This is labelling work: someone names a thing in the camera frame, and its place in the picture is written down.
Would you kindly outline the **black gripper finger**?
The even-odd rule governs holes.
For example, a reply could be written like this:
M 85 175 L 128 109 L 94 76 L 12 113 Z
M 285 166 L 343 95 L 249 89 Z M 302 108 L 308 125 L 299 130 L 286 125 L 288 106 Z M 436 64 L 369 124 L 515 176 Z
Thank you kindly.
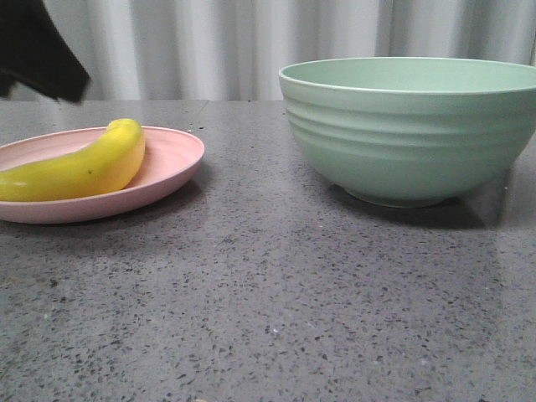
M 1 96 L 17 83 L 71 103 L 83 99 L 90 83 L 42 1 L 1 2 Z

